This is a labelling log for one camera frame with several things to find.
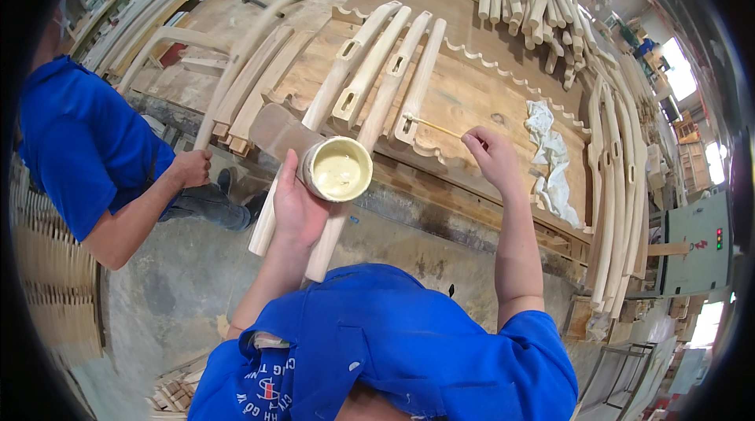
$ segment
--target white cloth rag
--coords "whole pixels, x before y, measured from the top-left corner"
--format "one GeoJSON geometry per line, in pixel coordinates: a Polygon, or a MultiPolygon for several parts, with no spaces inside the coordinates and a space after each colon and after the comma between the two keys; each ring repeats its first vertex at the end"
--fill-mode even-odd
{"type": "Polygon", "coordinates": [[[544,177],[538,178],[534,191],[553,215],[566,220],[576,229],[580,226],[579,217],[577,211],[569,205],[569,184],[564,174],[569,165],[566,143],[560,133],[551,131],[553,114],[545,101],[527,100],[527,110],[529,118],[524,124],[529,129],[529,140],[538,146],[532,163],[549,166],[547,181],[544,177]]]}

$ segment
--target hand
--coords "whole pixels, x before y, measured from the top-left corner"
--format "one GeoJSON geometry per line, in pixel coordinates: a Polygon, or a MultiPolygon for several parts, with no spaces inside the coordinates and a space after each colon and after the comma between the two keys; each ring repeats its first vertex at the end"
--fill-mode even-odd
{"type": "Polygon", "coordinates": [[[315,245],[326,226],[330,203],[311,194],[297,178],[298,163],[296,152],[289,149],[273,197],[276,237],[311,247],[315,245]]]}
{"type": "Polygon", "coordinates": [[[461,141],[474,156],[482,175],[501,192],[504,201],[521,198],[519,155],[511,141],[482,126],[467,131],[461,141]]]}
{"type": "Polygon", "coordinates": [[[178,180],[181,188],[201,187],[210,183],[210,151],[179,152],[166,173],[178,180]]]}

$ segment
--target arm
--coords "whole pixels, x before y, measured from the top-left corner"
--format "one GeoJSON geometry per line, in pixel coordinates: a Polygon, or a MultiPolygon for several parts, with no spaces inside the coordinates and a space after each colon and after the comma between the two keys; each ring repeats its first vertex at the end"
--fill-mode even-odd
{"type": "Polygon", "coordinates": [[[312,246],[322,234],[330,207],[296,178],[296,152],[288,151],[273,197],[276,233],[262,268],[233,313],[226,340],[238,339],[267,303],[301,286],[312,246]]]}
{"type": "Polygon", "coordinates": [[[210,182],[210,151],[181,152],[140,197],[114,215],[105,210],[81,243],[110,270],[123,267],[139,249],[171,199],[183,188],[210,182]]]}
{"type": "Polygon", "coordinates": [[[544,310],[543,271],[532,212],[519,176],[519,157],[512,143],[478,126],[462,141],[486,180],[501,192],[504,216],[495,254],[498,330],[517,313],[544,310]]]}

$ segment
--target blue shirt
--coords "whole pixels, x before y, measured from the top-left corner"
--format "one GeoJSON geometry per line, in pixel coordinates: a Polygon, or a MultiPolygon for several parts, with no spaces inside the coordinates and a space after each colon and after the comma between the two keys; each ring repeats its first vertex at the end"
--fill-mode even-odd
{"type": "Polygon", "coordinates": [[[488,334],[398,268],[360,264],[270,302],[212,351],[189,420],[334,419],[354,381],[411,416],[569,419],[577,380],[546,313],[488,334]],[[288,341],[256,349],[256,331],[288,341]]]}
{"type": "Polygon", "coordinates": [[[68,55],[26,78],[20,127],[21,158],[78,241],[106,209],[141,195],[153,160],[157,179],[175,157],[112,86],[68,55]]]}

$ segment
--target shoe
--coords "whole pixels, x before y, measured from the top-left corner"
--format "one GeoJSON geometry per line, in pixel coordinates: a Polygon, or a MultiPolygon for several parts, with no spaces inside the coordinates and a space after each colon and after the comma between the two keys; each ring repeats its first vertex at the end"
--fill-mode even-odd
{"type": "Polygon", "coordinates": [[[235,167],[229,167],[226,169],[221,170],[219,174],[217,174],[217,186],[220,188],[220,190],[223,192],[224,195],[228,196],[228,194],[231,191],[231,187],[236,183],[236,168],[235,167]]]}
{"type": "Polygon", "coordinates": [[[255,222],[257,222],[257,218],[260,217],[260,212],[262,211],[262,205],[265,204],[265,200],[267,199],[267,190],[263,190],[259,192],[258,194],[254,195],[249,199],[249,201],[244,205],[244,208],[247,208],[249,210],[249,225],[253,225],[255,222]]]}

